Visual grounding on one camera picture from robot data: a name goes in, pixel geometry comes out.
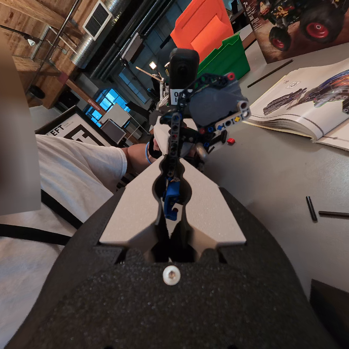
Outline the grey black toy brick model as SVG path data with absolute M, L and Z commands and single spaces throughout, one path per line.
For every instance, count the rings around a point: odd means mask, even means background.
M 180 197 L 184 185 L 179 177 L 179 159 L 186 156 L 185 144 L 197 153 L 194 166 L 201 165 L 226 129 L 250 115 L 248 99 L 242 95 L 233 72 L 224 76 L 205 73 L 178 93 L 177 105 L 159 118 L 159 124 L 170 128 L 165 146 L 166 189 L 162 195 L 165 218 L 175 221 L 174 205 L 184 202 Z

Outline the dark flat object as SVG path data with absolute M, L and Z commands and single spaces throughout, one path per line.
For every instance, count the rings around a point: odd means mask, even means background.
M 338 346 L 349 348 L 348 292 L 312 279 L 309 302 Z

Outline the metal air duct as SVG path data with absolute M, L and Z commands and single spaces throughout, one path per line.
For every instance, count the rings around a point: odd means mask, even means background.
M 92 59 L 93 55 L 97 52 L 102 42 L 111 32 L 116 22 L 120 19 L 121 15 L 129 5 L 127 0 L 108 0 L 103 2 L 112 13 L 112 18 L 100 33 L 96 41 L 94 41 L 86 32 L 83 35 L 77 49 L 71 56 L 72 63 L 78 68 L 85 68 Z

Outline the open instruction booklet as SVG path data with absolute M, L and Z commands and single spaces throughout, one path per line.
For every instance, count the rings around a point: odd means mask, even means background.
M 245 123 L 349 150 L 349 59 L 294 70 L 250 106 Z

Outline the dark monitor screen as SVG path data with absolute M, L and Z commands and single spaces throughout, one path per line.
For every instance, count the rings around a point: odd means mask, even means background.
M 120 145 L 123 142 L 126 131 L 118 126 L 113 120 L 107 119 L 100 127 L 101 131 L 104 132 L 114 143 Z

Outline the green plastic bin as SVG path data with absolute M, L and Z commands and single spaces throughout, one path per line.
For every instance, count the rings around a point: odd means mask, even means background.
M 212 52 L 199 64 L 197 77 L 205 73 L 225 75 L 233 72 L 236 79 L 241 79 L 250 71 L 245 49 L 239 33 L 224 39 L 218 49 Z

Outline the white board panel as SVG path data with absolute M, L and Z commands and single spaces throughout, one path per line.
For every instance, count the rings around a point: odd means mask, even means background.
M 104 116 L 114 121 L 121 128 L 125 127 L 131 118 L 131 115 L 117 103 Z

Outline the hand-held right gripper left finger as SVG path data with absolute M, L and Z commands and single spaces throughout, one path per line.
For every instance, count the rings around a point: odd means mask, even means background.
M 155 262 L 152 249 L 159 242 L 162 204 L 155 198 L 154 183 L 160 176 L 162 155 L 126 185 L 99 242 L 106 246 L 136 248 L 146 261 Z

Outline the white air vent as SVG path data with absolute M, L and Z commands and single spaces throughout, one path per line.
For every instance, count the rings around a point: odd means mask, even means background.
M 84 31 L 94 40 L 98 38 L 109 20 L 112 18 L 111 11 L 102 2 L 98 1 L 83 24 Z

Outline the short black toy axle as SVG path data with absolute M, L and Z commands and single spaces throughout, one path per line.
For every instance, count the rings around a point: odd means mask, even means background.
M 310 196 L 306 196 L 306 203 L 307 203 L 308 210 L 309 210 L 312 221 L 317 222 L 318 218 L 317 218 L 317 215 L 316 215 L 313 203 L 312 203 L 312 199 Z

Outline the grey light panel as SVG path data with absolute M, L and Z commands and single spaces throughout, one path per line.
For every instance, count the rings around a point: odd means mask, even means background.
M 132 37 L 132 40 L 130 41 L 129 45 L 126 47 L 124 52 L 122 53 L 121 58 L 123 61 L 127 64 L 134 63 L 136 59 L 139 57 L 143 49 L 145 48 L 143 38 L 141 35 L 136 32 L 135 35 Z

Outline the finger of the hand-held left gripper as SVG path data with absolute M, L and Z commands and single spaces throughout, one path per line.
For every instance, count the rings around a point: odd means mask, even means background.
M 171 129 L 169 125 L 161 124 L 159 121 L 160 117 L 157 118 L 155 124 L 155 140 L 162 155 L 167 155 L 170 145 Z

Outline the long thin black axle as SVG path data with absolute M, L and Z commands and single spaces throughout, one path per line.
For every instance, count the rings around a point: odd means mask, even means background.
M 292 63 L 292 62 L 293 62 L 293 59 L 288 60 L 286 63 L 280 65 L 279 67 L 273 69 L 272 71 L 268 72 L 267 74 L 261 76 L 261 77 L 258 78 L 256 81 L 254 81 L 254 82 L 250 83 L 249 85 L 247 85 L 247 88 L 250 88 L 250 87 L 256 85 L 258 82 L 264 80 L 264 79 L 267 78 L 268 76 L 270 76 L 270 75 L 274 74 L 275 72 L 281 70 L 282 68 L 284 68 L 285 66 L 289 65 L 289 64 Z

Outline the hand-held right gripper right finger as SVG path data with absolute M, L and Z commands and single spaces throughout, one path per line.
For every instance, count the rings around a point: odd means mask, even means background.
M 180 163 L 185 198 L 174 205 L 175 261 L 193 262 L 206 249 L 245 244 L 246 238 L 219 186 L 186 160 Z

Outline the person's left forearm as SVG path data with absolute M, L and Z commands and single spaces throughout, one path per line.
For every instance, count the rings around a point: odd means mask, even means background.
M 148 159 L 146 144 L 135 144 L 127 148 L 121 148 L 126 156 L 127 170 L 126 173 L 141 173 L 151 164 Z

